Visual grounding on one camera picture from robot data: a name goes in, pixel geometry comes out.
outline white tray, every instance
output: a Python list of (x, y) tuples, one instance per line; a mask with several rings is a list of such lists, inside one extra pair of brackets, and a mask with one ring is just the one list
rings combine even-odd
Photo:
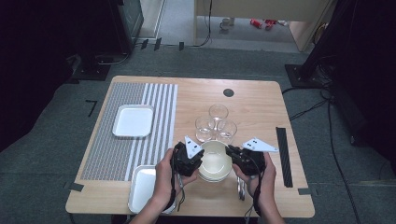
[[(134, 169), (128, 207), (131, 212), (138, 214), (151, 198), (155, 185), (155, 166), (140, 165)], [(176, 207), (176, 200), (168, 209), (163, 211), (170, 214)]]
[(122, 105), (114, 120), (118, 137), (145, 137), (151, 133), (154, 108), (151, 105)]

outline black ruler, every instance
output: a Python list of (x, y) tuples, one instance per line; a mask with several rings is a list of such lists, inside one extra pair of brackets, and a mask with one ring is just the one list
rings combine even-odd
[(288, 137), (285, 128), (276, 127), (277, 143), (279, 144), (280, 162), (282, 164), (283, 183), (286, 188), (293, 187), (291, 178)]

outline human hand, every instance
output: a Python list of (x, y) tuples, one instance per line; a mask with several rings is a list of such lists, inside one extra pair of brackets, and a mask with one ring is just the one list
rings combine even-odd
[[(265, 170), (262, 177), (262, 187), (261, 193), (259, 196), (259, 207), (262, 208), (266, 206), (268, 203), (275, 202), (275, 178), (276, 178), (276, 168), (271, 160), (268, 152), (264, 152), (264, 160), (265, 160)], [(245, 183), (247, 183), (247, 192), (251, 197), (254, 195), (254, 191), (259, 185), (259, 178), (251, 178), (250, 176), (244, 175), (242, 170), (236, 164), (233, 164), (233, 170), (235, 174), (239, 176)]]
[[(168, 205), (169, 200), (171, 198), (172, 192), (172, 167), (171, 160), (173, 155), (173, 149), (169, 148), (163, 159), (155, 166), (156, 177), (155, 177), (155, 186), (154, 192), (151, 199), (157, 200), (160, 206), (163, 206), (163, 209)], [(182, 176), (181, 180), (183, 186), (190, 184), (190, 182), (196, 180), (198, 174), (198, 170), (195, 170), (191, 176)], [(178, 183), (177, 174), (175, 174), (175, 189), (176, 196), (181, 192), (180, 185)]]

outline striped placemat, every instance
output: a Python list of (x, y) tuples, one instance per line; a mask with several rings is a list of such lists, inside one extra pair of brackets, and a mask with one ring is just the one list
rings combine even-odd
[[(99, 123), (81, 179), (130, 181), (134, 168), (156, 164), (172, 147), (177, 104), (176, 84), (112, 84), (105, 112)], [(151, 133), (143, 138), (121, 138), (112, 129), (121, 105), (151, 105)]]

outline glass cup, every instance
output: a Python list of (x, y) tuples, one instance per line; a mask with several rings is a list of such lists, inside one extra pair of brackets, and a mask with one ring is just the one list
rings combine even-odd
[(230, 145), (233, 142), (233, 137), (237, 131), (236, 124), (230, 119), (223, 119), (219, 121), (216, 140)]
[(195, 136), (198, 141), (206, 142), (212, 140), (215, 120), (210, 116), (201, 116), (195, 121)]
[(219, 121), (222, 119), (226, 119), (228, 117), (228, 109), (225, 105), (220, 105), (220, 104), (212, 105), (209, 108), (209, 115), (216, 122), (215, 128), (214, 128), (214, 130), (216, 130)]

